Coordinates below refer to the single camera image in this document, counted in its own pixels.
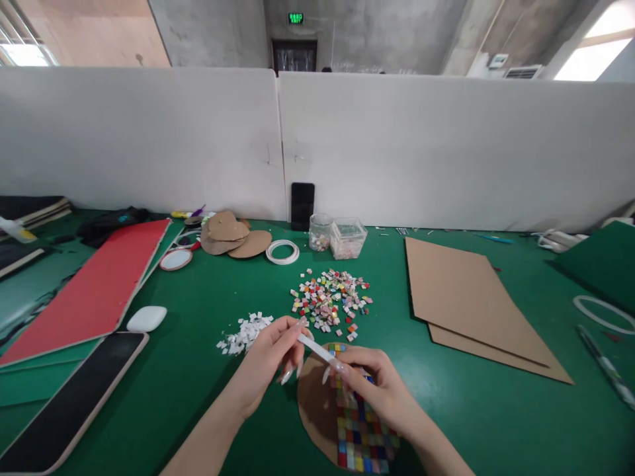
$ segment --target white divider wall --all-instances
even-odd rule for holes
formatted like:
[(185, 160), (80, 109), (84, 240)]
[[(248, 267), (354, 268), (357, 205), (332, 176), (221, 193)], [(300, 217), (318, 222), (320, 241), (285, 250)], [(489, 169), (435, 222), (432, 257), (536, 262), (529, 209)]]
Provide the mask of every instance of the white divider wall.
[(578, 231), (635, 198), (635, 85), (282, 72), (278, 87), (287, 195), (315, 183), (316, 212)]
[(285, 219), (268, 69), (0, 68), (0, 194)]

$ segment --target red foam board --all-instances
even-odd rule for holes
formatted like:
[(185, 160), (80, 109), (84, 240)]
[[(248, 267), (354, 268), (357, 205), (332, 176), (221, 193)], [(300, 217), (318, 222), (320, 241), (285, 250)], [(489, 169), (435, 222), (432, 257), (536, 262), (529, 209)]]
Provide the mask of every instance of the red foam board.
[(0, 358), (0, 367), (114, 332), (169, 224), (116, 231)]

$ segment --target exit sign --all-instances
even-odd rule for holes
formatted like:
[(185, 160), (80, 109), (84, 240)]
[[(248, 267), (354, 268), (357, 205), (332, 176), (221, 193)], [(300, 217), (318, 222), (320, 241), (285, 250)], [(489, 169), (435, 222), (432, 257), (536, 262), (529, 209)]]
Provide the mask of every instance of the exit sign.
[(304, 13), (289, 13), (289, 24), (304, 24)]

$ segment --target white mouse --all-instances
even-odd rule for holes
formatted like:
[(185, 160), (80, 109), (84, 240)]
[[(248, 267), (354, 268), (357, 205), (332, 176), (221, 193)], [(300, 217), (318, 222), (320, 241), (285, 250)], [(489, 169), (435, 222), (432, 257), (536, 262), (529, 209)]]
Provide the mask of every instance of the white mouse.
[(163, 321), (167, 309), (163, 306), (145, 306), (135, 312), (126, 328), (130, 332), (152, 332)]

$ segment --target smartphone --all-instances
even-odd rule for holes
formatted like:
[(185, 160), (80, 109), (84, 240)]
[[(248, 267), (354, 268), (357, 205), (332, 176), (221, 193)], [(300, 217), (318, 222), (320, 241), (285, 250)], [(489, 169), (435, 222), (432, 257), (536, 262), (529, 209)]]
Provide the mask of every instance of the smartphone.
[(309, 219), (313, 215), (316, 197), (315, 184), (293, 182), (291, 184), (291, 229), (309, 231)]
[(107, 336), (0, 456), (0, 475), (59, 468), (147, 341), (145, 333)]

